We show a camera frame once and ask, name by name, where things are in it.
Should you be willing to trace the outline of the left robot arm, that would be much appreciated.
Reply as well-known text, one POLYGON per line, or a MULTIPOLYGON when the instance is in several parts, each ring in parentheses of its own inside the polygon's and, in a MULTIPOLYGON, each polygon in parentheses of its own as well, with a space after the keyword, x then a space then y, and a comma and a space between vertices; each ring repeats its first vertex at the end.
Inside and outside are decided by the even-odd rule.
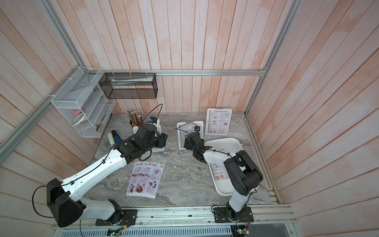
POLYGON ((135 134, 114 144, 106 155, 84 170, 62 181, 53 179, 48 182, 46 202, 58 226, 67 227, 82 219, 118 224, 123 212, 115 200, 91 200, 84 195, 114 171, 141 159, 153 148, 165 147, 167 137, 154 124, 143 124, 135 134))

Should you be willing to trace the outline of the red special menu sheet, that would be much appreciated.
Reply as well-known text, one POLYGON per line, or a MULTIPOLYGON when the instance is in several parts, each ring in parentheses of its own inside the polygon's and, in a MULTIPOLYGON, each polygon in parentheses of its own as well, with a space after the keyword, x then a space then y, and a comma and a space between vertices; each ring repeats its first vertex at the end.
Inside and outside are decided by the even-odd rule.
POLYGON ((138 173, 134 194, 141 197, 155 198, 164 167, 164 164, 144 162, 138 173))
POLYGON ((134 164, 133 171, 131 174, 130 182, 127 189, 127 196, 137 196, 142 197, 147 181, 146 171, 144 168, 147 166, 143 162, 138 162, 134 164))

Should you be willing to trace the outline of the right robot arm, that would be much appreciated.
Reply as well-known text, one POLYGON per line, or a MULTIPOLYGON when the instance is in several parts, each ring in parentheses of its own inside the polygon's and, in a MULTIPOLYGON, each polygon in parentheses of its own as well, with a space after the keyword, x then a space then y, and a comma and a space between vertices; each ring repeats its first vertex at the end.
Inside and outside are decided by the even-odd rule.
POLYGON ((230 217, 237 217, 246 209, 253 190, 263 181, 263 174, 235 138, 222 138, 205 142, 198 132, 185 139, 184 147, 201 162, 224 168, 234 188, 227 203, 230 217))

